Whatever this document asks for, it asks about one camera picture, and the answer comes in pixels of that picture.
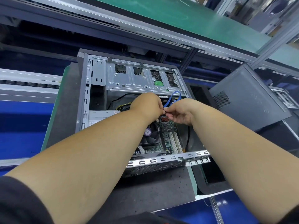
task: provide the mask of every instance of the pcie slot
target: pcie slot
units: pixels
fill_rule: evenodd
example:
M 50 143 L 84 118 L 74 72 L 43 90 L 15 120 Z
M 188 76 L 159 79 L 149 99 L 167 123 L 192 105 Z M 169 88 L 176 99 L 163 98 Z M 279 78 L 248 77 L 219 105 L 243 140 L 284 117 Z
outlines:
M 172 145 L 173 152 L 174 154 L 178 154 L 178 148 L 176 147 L 176 142 L 174 140 L 173 134 L 172 132 L 169 132 L 168 134 L 169 134 L 169 139 Z
M 178 134 L 176 132 L 173 133 L 174 141 L 176 142 L 176 146 L 178 148 L 178 153 L 183 153 L 183 149 L 181 147 L 180 140 L 178 139 Z

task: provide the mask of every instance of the mesh vent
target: mesh vent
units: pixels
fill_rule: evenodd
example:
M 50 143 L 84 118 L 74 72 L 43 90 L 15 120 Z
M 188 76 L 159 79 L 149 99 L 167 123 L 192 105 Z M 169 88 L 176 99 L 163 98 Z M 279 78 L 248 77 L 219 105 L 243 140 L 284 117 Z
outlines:
M 116 73 L 126 74 L 127 73 L 126 67 L 124 65 L 118 65 L 118 64 L 116 64 L 115 65 L 115 72 Z
M 224 91 L 221 91 L 219 94 L 216 94 L 213 98 L 219 110 L 231 103 L 229 97 L 226 95 Z

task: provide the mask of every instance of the forearm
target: forearm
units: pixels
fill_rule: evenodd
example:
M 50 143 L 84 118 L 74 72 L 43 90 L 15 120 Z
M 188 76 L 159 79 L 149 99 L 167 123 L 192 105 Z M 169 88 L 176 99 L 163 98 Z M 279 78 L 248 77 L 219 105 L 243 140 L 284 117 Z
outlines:
M 85 223 L 118 182 L 149 123 L 125 111 L 49 147 L 10 171 L 45 204 L 55 224 Z
M 299 203 L 298 158 L 204 104 L 192 116 L 200 140 L 260 221 L 277 223 Z

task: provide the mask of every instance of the right hand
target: right hand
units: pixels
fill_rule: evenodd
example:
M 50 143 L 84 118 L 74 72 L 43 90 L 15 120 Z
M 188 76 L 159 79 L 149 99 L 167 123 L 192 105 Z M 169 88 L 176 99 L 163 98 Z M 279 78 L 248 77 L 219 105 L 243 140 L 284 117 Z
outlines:
M 164 108 L 164 111 L 171 121 L 192 125 L 192 113 L 196 110 L 196 106 L 198 106 L 198 104 L 200 104 L 200 102 L 185 98 L 173 103 L 170 107 Z

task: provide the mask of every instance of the cooling fan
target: cooling fan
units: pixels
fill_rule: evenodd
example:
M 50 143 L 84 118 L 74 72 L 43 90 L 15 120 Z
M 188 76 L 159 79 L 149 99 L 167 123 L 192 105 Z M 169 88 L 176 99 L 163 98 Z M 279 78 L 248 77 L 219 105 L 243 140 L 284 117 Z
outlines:
M 139 143 L 142 146 L 156 145 L 160 142 L 160 135 L 156 122 L 152 122 L 145 130 L 144 135 Z

